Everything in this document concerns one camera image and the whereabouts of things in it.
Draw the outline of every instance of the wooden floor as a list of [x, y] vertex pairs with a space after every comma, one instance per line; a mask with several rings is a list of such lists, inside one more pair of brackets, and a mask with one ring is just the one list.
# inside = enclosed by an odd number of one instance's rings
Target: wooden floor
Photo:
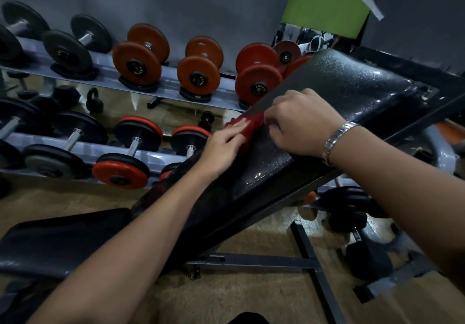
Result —
[[[122, 116], [139, 114], [153, 119], [167, 132], [180, 124], [198, 121], [200, 110], [171, 103], [147, 111], [148, 97], [137, 110], [128, 93], [101, 90], [106, 110], [99, 120], [111, 127]], [[214, 112], [218, 117], [222, 110]], [[221, 125], [218, 118], [215, 127]], [[13, 193], [0, 200], [0, 236], [18, 222], [62, 215], [131, 207], [144, 190], [118, 190], [106, 185], [8, 175]], [[337, 249], [345, 235], [329, 232], [325, 213], [317, 217], [307, 208], [284, 208], [225, 241], [219, 251], [277, 256], [299, 256], [288, 225], [301, 222], [322, 263], [347, 323], [448, 324], [465, 323], [465, 297], [437, 273], [412, 280], [388, 295], [360, 304], [352, 292], [360, 280], [350, 275]], [[390, 237], [387, 223], [372, 220], [381, 237]], [[180, 272], [158, 280], [141, 304], [133, 323], [220, 323], [243, 311], [262, 314], [270, 323], [326, 323], [310, 277], [305, 273], [263, 274], [202, 272], [190, 281]]]

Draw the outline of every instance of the weight bench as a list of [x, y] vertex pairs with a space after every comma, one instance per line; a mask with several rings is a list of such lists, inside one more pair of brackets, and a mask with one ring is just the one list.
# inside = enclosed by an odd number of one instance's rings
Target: weight bench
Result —
[[[463, 78], [443, 73], [445, 82], [436, 83], [432, 89], [430, 77], [420, 75], [419, 71], [413, 71], [411, 76], [406, 76], [410, 79], [406, 79], [364, 63], [362, 59], [361, 55], [355, 60], [334, 50], [321, 51], [246, 114], [264, 111], [276, 96], [289, 89], [300, 91], [311, 87], [346, 120], [360, 123], [395, 145], [410, 134], [451, 115], [464, 104]], [[392, 66], [391, 70], [405, 69], [392, 65], [403, 60], [390, 59], [382, 65]], [[376, 63], [376, 58], [371, 58], [370, 62]], [[32, 278], [65, 277], [132, 217], [144, 212], [189, 171], [199, 156], [197, 153], [187, 159], [167, 178], [155, 184], [131, 211], [107, 210], [26, 222], [13, 227], [0, 241], [0, 272]], [[338, 174], [319, 159], [295, 157], [278, 149], [267, 127], [263, 127], [254, 137], [248, 154], [238, 158], [195, 203], [162, 274], [192, 261]], [[291, 229], [294, 227], [296, 235], [299, 227], [294, 225]], [[310, 244], [305, 232], [300, 232], [296, 241], [298, 244], [306, 242], [306, 246]], [[309, 269], [312, 278], [317, 279], [314, 283], [319, 288], [320, 299], [324, 299], [322, 303], [328, 321], [344, 323], [319, 262], [314, 262], [318, 260], [312, 254], [311, 245], [309, 247], [306, 256], [302, 254], [313, 265], [299, 268]]]

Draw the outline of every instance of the red towel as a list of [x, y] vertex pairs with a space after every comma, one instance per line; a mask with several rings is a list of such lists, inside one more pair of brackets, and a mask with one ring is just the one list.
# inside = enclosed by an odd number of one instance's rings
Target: red towel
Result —
[[246, 137], [247, 141], [241, 146], [239, 150], [239, 155], [243, 155], [248, 151], [253, 135], [258, 129], [260, 129], [263, 126], [263, 121], [264, 121], [263, 112], [259, 112], [254, 115], [249, 115], [249, 116], [242, 115], [238, 118], [233, 118], [228, 123], [225, 124], [225, 127], [236, 124], [243, 118], [247, 118], [247, 121], [250, 121], [250, 123], [241, 132], [241, 134], [244, 137]]

